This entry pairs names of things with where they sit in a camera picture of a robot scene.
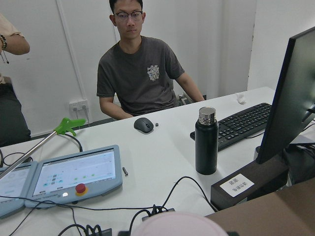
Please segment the pink plastic cup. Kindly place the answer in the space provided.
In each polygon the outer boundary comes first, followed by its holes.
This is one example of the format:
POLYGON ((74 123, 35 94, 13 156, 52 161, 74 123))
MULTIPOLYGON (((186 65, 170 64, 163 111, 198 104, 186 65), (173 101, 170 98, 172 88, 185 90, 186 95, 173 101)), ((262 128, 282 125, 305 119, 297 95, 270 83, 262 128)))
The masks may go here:
POLYGON ((226 236, 217 223, 192 213, 166 212, 150 217, 132 230, 132 236, 226 236))

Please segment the black computer mouse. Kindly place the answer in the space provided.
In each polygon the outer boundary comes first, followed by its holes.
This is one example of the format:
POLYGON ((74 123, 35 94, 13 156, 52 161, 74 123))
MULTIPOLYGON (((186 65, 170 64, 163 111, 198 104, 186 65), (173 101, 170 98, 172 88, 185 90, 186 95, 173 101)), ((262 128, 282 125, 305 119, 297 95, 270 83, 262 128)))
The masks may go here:
POLYGON ((138 130, 139 132, 143 133, 143 134, 149 134, 153 131, 154 129, 154 125, 153 123, 147 119, 147 118, 138 118, 135 122, 134 122, 134 128, 136 130, 138 130))

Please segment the seated person grey shirt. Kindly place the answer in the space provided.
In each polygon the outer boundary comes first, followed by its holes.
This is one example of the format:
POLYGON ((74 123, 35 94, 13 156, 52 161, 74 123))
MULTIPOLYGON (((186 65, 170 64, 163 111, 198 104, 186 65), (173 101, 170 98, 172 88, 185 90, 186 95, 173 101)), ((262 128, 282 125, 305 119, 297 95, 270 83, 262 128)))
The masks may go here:
POLYGON ((120 40, 100 59, 97 91, 101 111, 116 119, 131 118, 176 106, 170 81, 193 100, 204 100, 175 53, 162 40, 141 35, 146 14, 141 0, 111 0, 112 24, 120 40))

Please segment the black thermos bottle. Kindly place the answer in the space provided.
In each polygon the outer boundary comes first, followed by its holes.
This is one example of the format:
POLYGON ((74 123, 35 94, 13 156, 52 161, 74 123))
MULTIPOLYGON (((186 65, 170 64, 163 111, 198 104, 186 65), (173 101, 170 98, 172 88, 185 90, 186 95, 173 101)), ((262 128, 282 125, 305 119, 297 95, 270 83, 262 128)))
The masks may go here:
POLYGON ((215 108, 200 108, 195 124, 195 169, 202 175, 211 175, 217 169, 218 135, 215 108))

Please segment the black keyboard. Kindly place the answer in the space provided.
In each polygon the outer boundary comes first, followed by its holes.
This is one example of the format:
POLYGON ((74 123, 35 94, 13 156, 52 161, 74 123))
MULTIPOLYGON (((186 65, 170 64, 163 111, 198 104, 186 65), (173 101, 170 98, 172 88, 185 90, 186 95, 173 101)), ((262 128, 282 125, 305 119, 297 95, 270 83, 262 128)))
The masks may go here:
POLYGON ((264 130, 270 112, 270 104, 260 103, 218 121, 218 151, 264 130))

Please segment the teach pendant with red button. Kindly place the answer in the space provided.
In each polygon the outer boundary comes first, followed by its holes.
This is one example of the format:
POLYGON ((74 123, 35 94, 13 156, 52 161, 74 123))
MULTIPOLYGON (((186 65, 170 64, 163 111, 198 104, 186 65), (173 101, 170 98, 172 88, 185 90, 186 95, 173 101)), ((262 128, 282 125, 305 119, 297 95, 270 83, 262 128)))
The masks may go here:
POLYGON ((120 149, 112 145, 38 163, 25 205, 48 208, 106 195, 123 183, 120 149))

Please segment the dark labelled box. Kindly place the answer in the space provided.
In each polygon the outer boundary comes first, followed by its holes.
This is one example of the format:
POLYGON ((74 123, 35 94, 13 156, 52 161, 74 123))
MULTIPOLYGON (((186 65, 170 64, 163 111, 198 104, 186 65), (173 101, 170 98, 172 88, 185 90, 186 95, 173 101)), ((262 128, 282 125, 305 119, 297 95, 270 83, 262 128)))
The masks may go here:
POLYGON ((275 192, 287 183, 289 167, 278 157, 245 165, 211 185, 211 203, 218 210, 275 192))

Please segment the black computer monitor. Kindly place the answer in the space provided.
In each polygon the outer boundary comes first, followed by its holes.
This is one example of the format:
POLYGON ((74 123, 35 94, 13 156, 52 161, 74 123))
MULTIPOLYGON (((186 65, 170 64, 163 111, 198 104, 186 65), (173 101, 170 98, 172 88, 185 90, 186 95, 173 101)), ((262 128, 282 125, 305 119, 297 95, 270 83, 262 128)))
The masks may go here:
POLYGON ((310 28, 289 38, 256 162, 279 154, 314 117, 315 29, 310 28))

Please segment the standing person beige shirt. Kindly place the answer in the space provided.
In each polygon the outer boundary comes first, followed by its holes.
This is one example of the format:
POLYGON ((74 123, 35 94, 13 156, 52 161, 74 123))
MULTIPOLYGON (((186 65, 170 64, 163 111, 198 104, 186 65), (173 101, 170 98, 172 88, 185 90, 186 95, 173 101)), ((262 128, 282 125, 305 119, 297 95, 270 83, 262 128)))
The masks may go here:
MULTIPOLYGON (((23 55, 30 51, 30 45, 22 32, 0 16, 0 53, 23 55)), ((0 76, 0 146, 5 147, 29 141, 31 131, 22 113, 22 105, 18 100, 10 77, 0 76)))

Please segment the white wall socket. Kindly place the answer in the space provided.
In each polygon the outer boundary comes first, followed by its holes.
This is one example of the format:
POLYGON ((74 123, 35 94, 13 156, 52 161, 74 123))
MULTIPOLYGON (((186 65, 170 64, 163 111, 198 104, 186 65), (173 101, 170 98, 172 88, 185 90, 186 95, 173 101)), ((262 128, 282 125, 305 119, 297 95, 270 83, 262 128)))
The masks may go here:
POLYGON ((71 112, 77 112, 80 110, 88 109, 88 101, 87 99, 79 99, 77 101, 69 102, 69 109, 71 112))

